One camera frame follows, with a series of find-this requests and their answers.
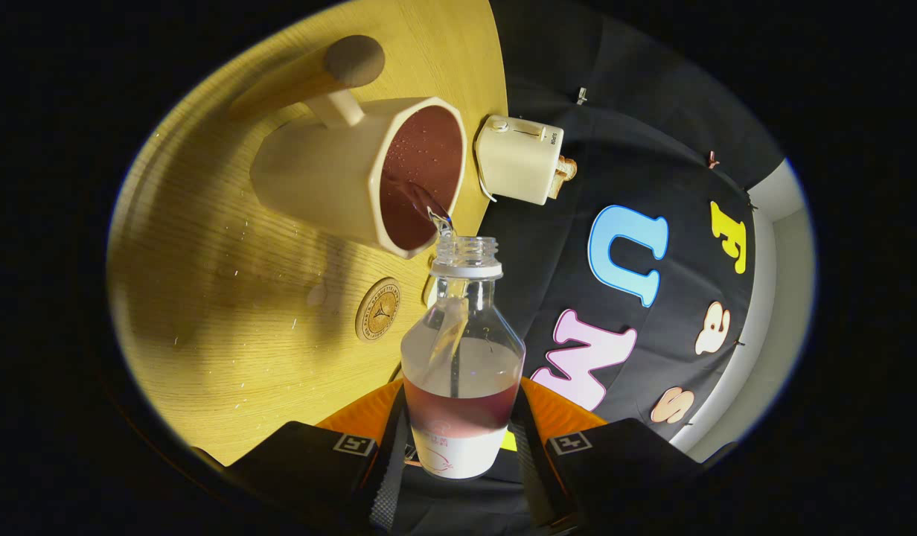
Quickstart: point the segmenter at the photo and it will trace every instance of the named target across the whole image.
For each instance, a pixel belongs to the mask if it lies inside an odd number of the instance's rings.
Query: wooden coaster
[[[389,331],[400,306],[400,286],[393,278],[380,279],[369,289],[356,312],[356,334],[374,342]]]

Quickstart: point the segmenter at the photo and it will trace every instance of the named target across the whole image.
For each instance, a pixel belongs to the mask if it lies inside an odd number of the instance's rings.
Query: white toaster
[[[495,194],[543,205],[557,197],[577,172],[573,160],[560,157],[563,142],[564,129],[489,115],[475,140],[482,190],[493,201]]]

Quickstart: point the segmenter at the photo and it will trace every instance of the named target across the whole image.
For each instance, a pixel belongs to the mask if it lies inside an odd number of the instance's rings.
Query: pink letter
[[[546,366],[534,371],[531,380],[591,411],[604,400],[605,393],[604,386],[591,376],[591,371],[624,363],[634,349],[636,331],[628,329],[622,335],[611,333],[581,322],[578,313],[568,309],[557,318],[554,339],[558,344],[577,340],[587,346],[551,350],[545,355],[567,380],[553,376]]]

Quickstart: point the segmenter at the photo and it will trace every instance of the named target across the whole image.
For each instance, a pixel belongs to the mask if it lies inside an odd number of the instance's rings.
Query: white mug
[[[383,70],[383,49],[346,37],[264,76],[231,105],[248,118],[303,101],[315,118],[270,133],[251,166],[267,208],[402,258],[435,242],[435,227],[397,184],[420,185],[449,213],[465,172],[461,113],[440,98],[360,103],[349,92]]]

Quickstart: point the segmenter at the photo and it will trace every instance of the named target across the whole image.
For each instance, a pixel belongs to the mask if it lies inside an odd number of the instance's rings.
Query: plastic bottle
[[[446,479],[491,468],[519,390],[524,343],[493,304],[496,252],[495,238],[442,237],[435,304],[402,339],[415,449],[425,471]]]

